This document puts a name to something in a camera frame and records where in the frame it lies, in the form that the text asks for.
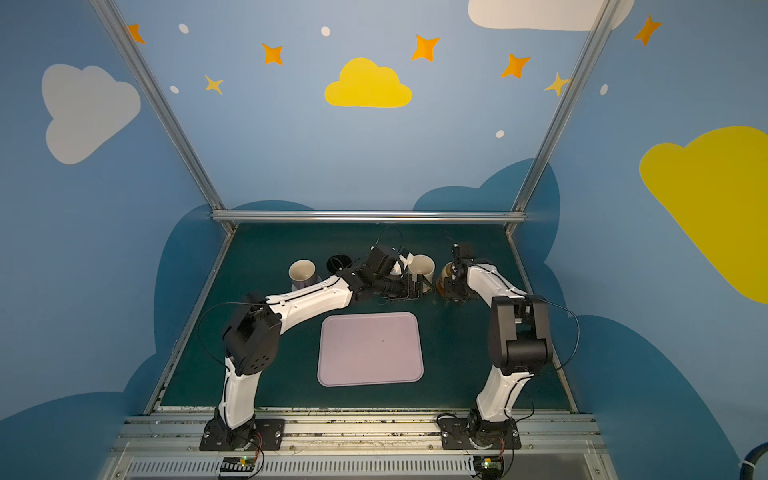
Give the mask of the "yellow ceramic mug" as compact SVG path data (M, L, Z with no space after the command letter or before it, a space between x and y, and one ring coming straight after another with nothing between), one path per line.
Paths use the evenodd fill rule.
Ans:
M455 265L453 262L447 263L441 271L441 275L437 283L438 293L449 300L455 298L454 267Z

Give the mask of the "white cream ceramic mug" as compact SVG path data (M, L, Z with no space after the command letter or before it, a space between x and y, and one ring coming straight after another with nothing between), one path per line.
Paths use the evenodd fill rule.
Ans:
M427 293L432 290L433 275L435 271L435 263L433 259L427 255L418 254L413 257L408 265L408 272L414 282L422 278L422 292Z

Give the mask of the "black ceramic mug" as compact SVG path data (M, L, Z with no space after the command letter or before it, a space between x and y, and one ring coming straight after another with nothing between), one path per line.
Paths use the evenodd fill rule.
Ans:
M335 275L352 265L352 259L345 254L332 255L326 262L326 268L331 275Z

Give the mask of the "lilac ceramic mug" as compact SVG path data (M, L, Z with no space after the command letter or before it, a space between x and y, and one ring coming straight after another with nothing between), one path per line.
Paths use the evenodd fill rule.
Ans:
M308 259L293 262L288 270L293 291L301 290L319 282L315 264Z

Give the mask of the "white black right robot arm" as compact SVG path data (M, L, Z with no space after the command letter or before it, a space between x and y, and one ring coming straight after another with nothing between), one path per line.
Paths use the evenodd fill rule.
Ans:
M453 245L452 261L439 285L450 301L482 300L490 308L487 347L492 369L476 398L476 416L487 425L510 421L509 409L525 384L553 357L547 302L477 258L468 242Z

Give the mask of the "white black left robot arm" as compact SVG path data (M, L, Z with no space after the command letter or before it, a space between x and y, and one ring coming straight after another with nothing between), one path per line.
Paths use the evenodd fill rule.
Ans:
M423 296L432 281L413 271L415 260L405 248L373 246L362 264L350 264L313 285L280 295L247 295L222 334L222 397L204 428L201 447L235 450L253 441L259 379L275 361L281 335L289 329L372 297L410 300Z

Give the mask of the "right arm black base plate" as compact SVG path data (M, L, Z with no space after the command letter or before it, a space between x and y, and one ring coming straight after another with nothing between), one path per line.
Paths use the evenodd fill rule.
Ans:
M444 450L518 450L522 448L517 423L483 420L474 411L468 417L440 415L436 418Z

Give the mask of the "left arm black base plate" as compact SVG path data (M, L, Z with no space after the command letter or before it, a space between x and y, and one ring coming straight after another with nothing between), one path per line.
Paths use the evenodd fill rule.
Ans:
M251 419L231 429L215 417L203 429L200 451L277 451L281 447L285 421L282 419Z

